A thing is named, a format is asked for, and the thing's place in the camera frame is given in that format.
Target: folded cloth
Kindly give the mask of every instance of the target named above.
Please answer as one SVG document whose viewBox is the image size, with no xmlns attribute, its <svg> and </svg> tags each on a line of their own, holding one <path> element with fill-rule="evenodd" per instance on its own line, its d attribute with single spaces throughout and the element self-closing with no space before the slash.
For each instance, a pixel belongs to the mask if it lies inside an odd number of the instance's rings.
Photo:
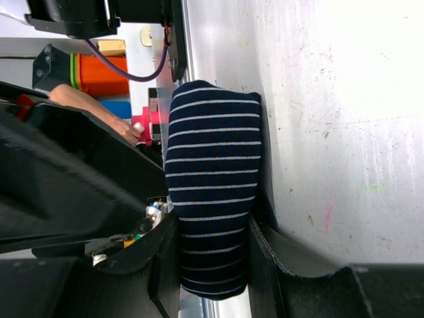
<svg viewBox="0 0 424 318">
<path fill-rule="evenodd" d="M 205 81 L 175 90 L 166 182 L 180 220 L 181 284 L 200 297 L 242 293 L 247 219 L 259 179 L 260 96 Z"/>
</svg>

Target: mark on wall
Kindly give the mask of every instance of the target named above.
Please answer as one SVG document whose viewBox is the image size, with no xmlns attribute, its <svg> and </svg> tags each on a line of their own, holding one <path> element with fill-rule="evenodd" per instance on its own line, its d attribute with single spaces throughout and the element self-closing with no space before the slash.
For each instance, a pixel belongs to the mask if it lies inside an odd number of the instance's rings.
<svg viewBox="0 0 424 318">
<path fill-rule="evenodd" d="M 324 229 L 325 234 L 328 234 L 329 232 L 332 213 L 333 213 L 333 207 L 329 207 L 327 209 L 327 213 L 325 214 L 325 229 Z"/>
<path fill-rule="evenodd" d="M 386 186 L 388 186 L 388 184 L 373 185 L 372 187 L 366 188 L 366 191 L 375 191 L 375 190 L 383 189 Z"/>
</svg>

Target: person's hand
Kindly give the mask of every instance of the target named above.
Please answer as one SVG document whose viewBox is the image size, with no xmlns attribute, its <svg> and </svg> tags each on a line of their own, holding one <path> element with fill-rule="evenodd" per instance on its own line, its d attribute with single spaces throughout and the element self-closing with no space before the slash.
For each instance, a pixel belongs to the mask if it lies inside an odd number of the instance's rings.
<svg viewBox="0 0 424 318">
<path fill-rule="evenodd" d="M 129 143 L 135 146 L 141 134 L 130 123 L 115 117 L 109 123 L 109 126 L 124 137 Z"/>
</svg>

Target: screw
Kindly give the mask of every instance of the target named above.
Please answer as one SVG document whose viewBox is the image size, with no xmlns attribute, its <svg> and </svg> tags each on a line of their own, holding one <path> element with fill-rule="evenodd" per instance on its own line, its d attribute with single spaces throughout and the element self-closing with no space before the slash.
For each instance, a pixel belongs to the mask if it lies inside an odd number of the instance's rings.
<svg viewBox="0 0 424 318">
<path fill-rule="evenodd" d="M 175 60 L 173 59 L 173 58 L 171 58 L 169 61 L 168 61 L 168 67 L 171 69 L 171 70 L 173 70 L 174 68 L 175 68 Z"/>
</svg>

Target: red object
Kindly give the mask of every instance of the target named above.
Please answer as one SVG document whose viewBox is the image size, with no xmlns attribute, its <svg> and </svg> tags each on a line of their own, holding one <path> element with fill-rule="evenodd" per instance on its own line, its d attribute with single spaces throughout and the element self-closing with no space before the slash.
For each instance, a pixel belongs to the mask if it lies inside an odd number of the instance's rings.
<svg viewBox="0 0 424 318">
<path fill-rule="evenodd" d="M 107 58 L 127 72 L 126 58 Z M 128 79 L 108 68 L 98 57 L 77 54 L 77 73 L 81 90 L 94 97 L 128 95 Z"/>
<path fill-rule="evenodd" d="M 141 133 L 141 137 L 138 139 L 139 142 L 145 143 L 147 147 L 152 146 L 152 133 L 150 132 L 151 125 L 159 125 L 159 112 L 149 112 L 148 107 L 143 107 L 143 115 L 132 116 L 131 124 L 140 123 L 144 127 L 144 131 Z"/>
<path fill-rule="evenodd" d="M 24 121 L 25 119 L 27 119 L 32 107 L 34 107 L 35 102 L 29 96 L 21 94 L 18 97 L 17 104 L 20 109 L 16 114 L 16 118 Z"/>
</svg>

